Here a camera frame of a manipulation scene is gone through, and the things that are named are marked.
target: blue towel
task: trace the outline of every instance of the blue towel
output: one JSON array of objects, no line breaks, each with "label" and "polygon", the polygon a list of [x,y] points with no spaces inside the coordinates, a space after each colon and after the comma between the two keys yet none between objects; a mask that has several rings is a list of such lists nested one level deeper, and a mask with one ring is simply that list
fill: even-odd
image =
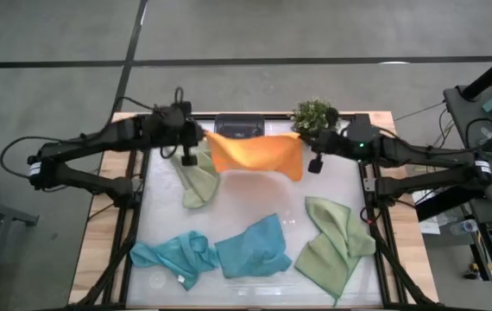
[{"label": "blue towel", "polygon": [[267,216],[233,238],[215,243],[226,278],[271,276],[286,271],[292,260],[284,254],[287,245],[277,214]]},{"label": "blue towel", "polygon": [[154,247],[137,242],[130,255],[137,267],[166,266],[186,290],[196,284],[200,272],[219,266],[217,252],[208,246],[208,239],[196,231],[181,234]]}]

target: cloth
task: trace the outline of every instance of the cloth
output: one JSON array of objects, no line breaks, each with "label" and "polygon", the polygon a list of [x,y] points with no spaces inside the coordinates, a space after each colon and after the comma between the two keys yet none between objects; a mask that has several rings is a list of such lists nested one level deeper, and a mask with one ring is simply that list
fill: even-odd
[{"label": "cloth", "polygon": [[130,255],[136,267],[161,264],[170,269],[186,290],[196,284],[200,272],[219,266],[217,252],[208,246],[208,239],[196,231],[181,234],[157,246],[137,242]]},{"label": "cloth", "polygon": [[321,233],[306,244],[295,268],[337,300],[361,256],[375,253],[375,240],[346,206],[307,197],[306,209]]},{"label": "cloth", "polygon": [[228,169],[277,171],[292,181],[301,180],[301,140],[298,133],[233,139],[207,131],[206,137],[218,173]]},{"label": "cloth", "polygon": [[284,254],[287,245],[277,214],[256,222],[242,234],[215,243],[215,247],[226,278],[271,276],[292,264]]},{"label": "cloth", "polygon": [[179,175],[185,188],[183,207],[202,207],[211,201],[219,185],[219,174],[211,162],[211,151],[207,141],[199,142],[195,150],[198,165],[184,167],[180,158],[184,155],[183,147],[179,146],[171,157],[171,163]]}]

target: orange cloth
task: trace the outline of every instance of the orange cloth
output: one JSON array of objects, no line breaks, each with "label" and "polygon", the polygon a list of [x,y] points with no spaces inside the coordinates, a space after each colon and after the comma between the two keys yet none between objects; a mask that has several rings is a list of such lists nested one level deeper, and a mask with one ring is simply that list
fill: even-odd
[{"label": "orange cloth", "polygon": [[207,131],[211,161],[216,172],[228,169],[277,171],[301,180],[301,140],[298,133],[233,139]]}]

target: green plant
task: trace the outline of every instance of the green plant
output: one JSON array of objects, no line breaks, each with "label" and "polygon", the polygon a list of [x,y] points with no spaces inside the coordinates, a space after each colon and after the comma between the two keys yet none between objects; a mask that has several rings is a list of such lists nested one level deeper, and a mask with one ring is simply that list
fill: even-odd
[{"label": "green plant", "polygon": [[328,125],[325,114],[329,108],[331,103],[319,98],[298,103],[298,109],[292,110],[292,130],[301,135],[316,136]]}]

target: light green cloth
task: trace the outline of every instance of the light green cloth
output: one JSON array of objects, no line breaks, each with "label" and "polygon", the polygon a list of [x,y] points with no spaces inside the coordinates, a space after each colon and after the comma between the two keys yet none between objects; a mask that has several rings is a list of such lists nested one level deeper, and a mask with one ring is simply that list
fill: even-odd
[{"label": "light green cloth", "polygon": [[193,148],[192,152],[198,157],[197,166],[182,166],[180,158],[184,152],[181,146],[171,157],[171,163],[185,188],[183,207],[186,208],[197,208],[207,204],[219,185],[219,174],[216,173],[211,163],[211,151],[208,142],[199,142],[198,147]]},{"label": "light green cloth", "polygon": [[306,209],[321,234],[306,244],[295,267],[337,300],[361,256],[375,253],[375,240],[346,206],[306,197]]}]

